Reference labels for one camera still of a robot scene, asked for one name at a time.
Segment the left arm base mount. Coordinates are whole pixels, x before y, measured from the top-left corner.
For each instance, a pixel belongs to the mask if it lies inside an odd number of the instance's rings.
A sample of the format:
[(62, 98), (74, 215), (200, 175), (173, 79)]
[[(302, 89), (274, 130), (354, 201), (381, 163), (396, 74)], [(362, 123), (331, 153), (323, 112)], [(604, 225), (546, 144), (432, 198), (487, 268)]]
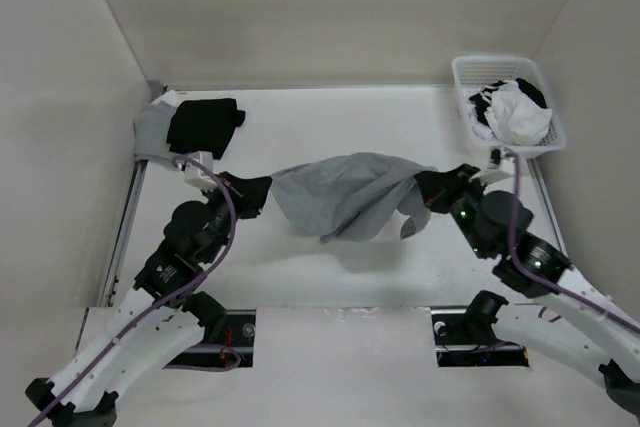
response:
[(208, 329), (202, 341), (174, 358), (166, 369), (225, 372), (251, 368), (256, 331), (255, 310), (230, 310), (220, 327)]

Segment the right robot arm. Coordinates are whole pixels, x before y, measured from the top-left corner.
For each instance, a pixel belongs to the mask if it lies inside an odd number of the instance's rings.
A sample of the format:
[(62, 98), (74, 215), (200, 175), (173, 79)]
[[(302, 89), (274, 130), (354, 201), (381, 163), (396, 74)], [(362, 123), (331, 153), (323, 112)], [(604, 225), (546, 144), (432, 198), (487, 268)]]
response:
[(495, 261), (492, 273), (504, 286), (557, 320), (481, 290), (453, 320), (434, 322), (439, 345), (451, 347), (463, 337), (474, 355), (501, 343), (528, 347), (581, 373), (637, 416), (638, 322), (595, 289), (564, 253), (530, 233), (533, 214), (517, 189), (488, 191), (480, 174), (463, 164), (419, 173), (416, 182), (425, 206), (450, 215), (477, 258)]

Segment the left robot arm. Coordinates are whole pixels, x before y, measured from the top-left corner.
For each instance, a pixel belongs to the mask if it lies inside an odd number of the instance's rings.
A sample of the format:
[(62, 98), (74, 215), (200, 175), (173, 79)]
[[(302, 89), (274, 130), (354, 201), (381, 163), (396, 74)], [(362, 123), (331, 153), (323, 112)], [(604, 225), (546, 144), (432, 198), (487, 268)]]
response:
[(241, 365), (226, 309), (200, 286), (228, 254), (237, 222), (260, 215), (271, 183), (224, 172), (203, 200), (174, 209), (104, 329), (55, 375), (27, 386), (38, 410), (32, 425), (111, 426), (128, 391), (162, 369), (180, 369), (176, 358), (198, 345), (207, 358), (197, 371)]

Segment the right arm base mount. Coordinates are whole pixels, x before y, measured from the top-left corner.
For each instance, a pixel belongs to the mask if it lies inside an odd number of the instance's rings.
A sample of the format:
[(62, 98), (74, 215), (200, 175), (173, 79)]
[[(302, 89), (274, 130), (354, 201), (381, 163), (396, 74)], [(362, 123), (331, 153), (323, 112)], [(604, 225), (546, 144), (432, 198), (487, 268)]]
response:
[(527, 349), (499, 340), (491, 330), (474, 331), (464, 308), (438, 308), (430, 312), (436, 363), (441, 368), (528, 368)]

